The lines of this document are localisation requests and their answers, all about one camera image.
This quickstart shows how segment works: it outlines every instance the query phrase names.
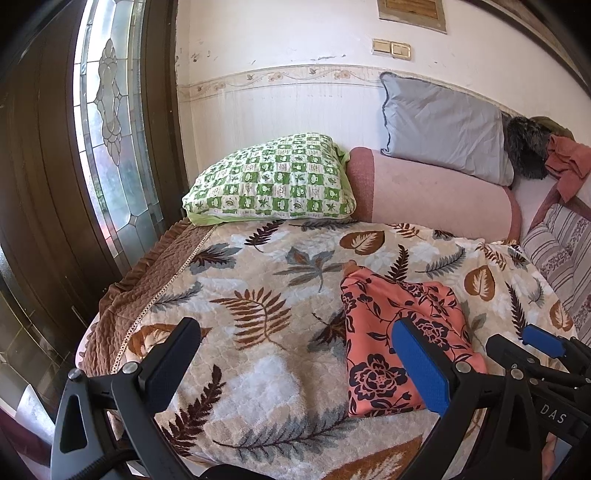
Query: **cable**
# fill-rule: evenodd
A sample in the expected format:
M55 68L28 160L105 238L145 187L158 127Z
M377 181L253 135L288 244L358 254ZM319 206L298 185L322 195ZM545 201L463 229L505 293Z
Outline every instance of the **cable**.
M138 454L133 448L113 450L92 462L84 470L71 476L68 480L100 480L116 465L138 459Z

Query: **metal screw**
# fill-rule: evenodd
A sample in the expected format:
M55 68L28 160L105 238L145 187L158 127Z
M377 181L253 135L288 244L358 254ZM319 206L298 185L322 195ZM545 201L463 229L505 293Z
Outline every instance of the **metal screw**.
M138 369L137 362L127 362L121 370L123 370L124 374L132 374Z
M84 372L79 368L73 368L68 372L68 378L74 382L80 379L82 375L84 375Z
M456 370L461 374L467 374L470 370L472 370L472 367L468 362L458 362L456 363Z
M516 380L523 380L523 372L518 368L514 368L511 370L511 376Z

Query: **gray pillow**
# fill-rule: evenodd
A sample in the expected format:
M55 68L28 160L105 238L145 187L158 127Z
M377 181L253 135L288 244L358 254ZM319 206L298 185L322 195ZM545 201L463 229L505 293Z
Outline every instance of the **gray pillow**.
M501 110L424 80L380 75L388 129L383 155L461 171L509 186L513 166L504 150Z

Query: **striped cushion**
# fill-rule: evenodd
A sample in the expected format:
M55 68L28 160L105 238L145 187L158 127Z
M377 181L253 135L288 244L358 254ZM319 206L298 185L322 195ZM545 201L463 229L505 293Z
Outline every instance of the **striped cushion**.
M573 318L579 338L591 345L591 222L561 205L523 240L523 250L548 280Z

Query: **orange floral cloth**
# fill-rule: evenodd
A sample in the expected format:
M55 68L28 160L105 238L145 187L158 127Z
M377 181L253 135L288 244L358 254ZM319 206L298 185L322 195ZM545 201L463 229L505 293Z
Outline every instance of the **orange floral cloth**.
M413 381L392 348L392 324L410 317L453 362L486 373L469 342L454 292L439 282L392 282L360 268L341 282L347 335L349 416L376 417L424 408Z

